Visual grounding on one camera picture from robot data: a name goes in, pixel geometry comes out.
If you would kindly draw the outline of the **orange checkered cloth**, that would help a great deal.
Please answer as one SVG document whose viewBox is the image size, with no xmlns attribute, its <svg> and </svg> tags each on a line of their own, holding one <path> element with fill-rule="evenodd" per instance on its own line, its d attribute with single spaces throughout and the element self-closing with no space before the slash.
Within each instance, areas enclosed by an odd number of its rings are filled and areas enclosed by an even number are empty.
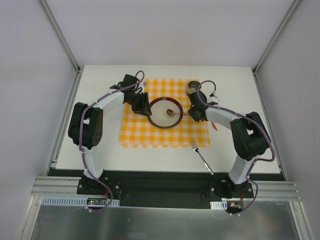
<svg viewBox="0 0 320 240">
<path fill-rule="evenodd" d="M 186 148 L 192 141 L 200 147 L 211 144 L 208 123 L 196 122 L 187 116 L 191 107 L 188 79 L 148 78 L 145 82 L 152 114 L 135 114 L 131 106 L 125 104 L 120 145 L 125 148 Z"/>
</svg>

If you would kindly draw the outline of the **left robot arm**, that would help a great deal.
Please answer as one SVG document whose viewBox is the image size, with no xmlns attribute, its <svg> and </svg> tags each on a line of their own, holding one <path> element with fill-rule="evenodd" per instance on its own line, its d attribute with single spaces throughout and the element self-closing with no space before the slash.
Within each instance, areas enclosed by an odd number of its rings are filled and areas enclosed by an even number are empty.
<svg viewBox="0 0 320 240">
<path fill-rule="evenodd" d="M 136 75 L 126 74 L 122 81 L 112 85 L 106 94 L 92 103 L 77 102 L 73 107 L 67 134 L 81 154 L 84 175 L 91 179 L 88 188 L 96 195 L 102 194 L 106 188 L 105 181 L 100 179 L 104 168 L 98 151 L 104 116 L 123 104 L 129 104 L 135 114 L 151 116 L 144 78 L 142 70 Z"/>
</svg>

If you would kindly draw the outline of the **metal cup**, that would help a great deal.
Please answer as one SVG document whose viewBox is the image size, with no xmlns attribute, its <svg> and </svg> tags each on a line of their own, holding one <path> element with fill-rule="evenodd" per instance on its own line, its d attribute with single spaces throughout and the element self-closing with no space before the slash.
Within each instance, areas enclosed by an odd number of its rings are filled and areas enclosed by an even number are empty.
<svg viewBox="0 0 320 240">
<path fill-rule="evenodd" d="M 187 88 L 186 88 L 187 89 L 187 93 L 186 94 L 189 96 L 190 94 L 197 92 L 198 87 L 199 87 L 200 84 L 201 83 L 199 81 L 197 81 L 197 80 L 189 81 L 187 83 Z"/>
</svg>

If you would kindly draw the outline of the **copper spoon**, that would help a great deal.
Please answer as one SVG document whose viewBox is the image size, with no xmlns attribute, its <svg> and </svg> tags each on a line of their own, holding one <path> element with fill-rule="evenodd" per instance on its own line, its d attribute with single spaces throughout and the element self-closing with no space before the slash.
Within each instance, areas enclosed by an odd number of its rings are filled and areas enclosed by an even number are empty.
<svg viewBox="0 0 320 240">
<path fill-rule="evenodd" d="M 176 115 L 186 115 L 186 116 L 189 116 L 189 114 L 187 114 L 187 113 L 175 112 L 175 111 L 173 111 L 172 109 L 167 109 L 167 110 L 166 110 L 166 113 L 167 113 L 169 116 L 171 116 L 171 117 L 176 116 Z"/>
</svg>

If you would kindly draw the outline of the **silver fork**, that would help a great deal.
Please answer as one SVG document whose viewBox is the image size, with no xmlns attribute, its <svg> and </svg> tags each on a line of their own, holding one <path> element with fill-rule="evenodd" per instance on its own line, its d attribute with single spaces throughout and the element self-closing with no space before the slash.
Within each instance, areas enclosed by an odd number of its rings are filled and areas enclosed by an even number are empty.
<svg viewBox="0 0 320 240">
<path fill-rule="evenodd" d="M 193 139 L 191 141 L 191 147 L 192 149 L 200 156 L 204 166 L 206 167 L 206 169 L 208 170 L 208 172 L 213 176 L 214 172 L 212 170 L 212 168 L 209 166 L 209 164 L 207 163 L 207 161 L 204 159 L 204 157 L 201 155 L 200 151 L 199 151 L 199 147 L 197 145 L 197 143 L 195 142 L 195 140 Z"/>
</svg>

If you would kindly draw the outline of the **red rimmed ceramic plate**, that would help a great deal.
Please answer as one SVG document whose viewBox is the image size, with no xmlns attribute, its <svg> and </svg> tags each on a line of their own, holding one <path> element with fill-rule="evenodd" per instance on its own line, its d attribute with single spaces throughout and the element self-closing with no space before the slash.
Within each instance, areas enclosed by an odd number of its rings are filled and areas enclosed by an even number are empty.
<svg viewBox="0 0 320 240">
<path fill-rule="evenodd" d="M 158 97 L 149 104 L 152 115 L 147 117 L 148 121 L 155 127 L 160 129 L 170 129 L 178 125 L 183 115 L 169 116 L 167 109 L 171 109 L 176 113 L 183 113 L 182 105 L 171 97 Z"/>
</svg>

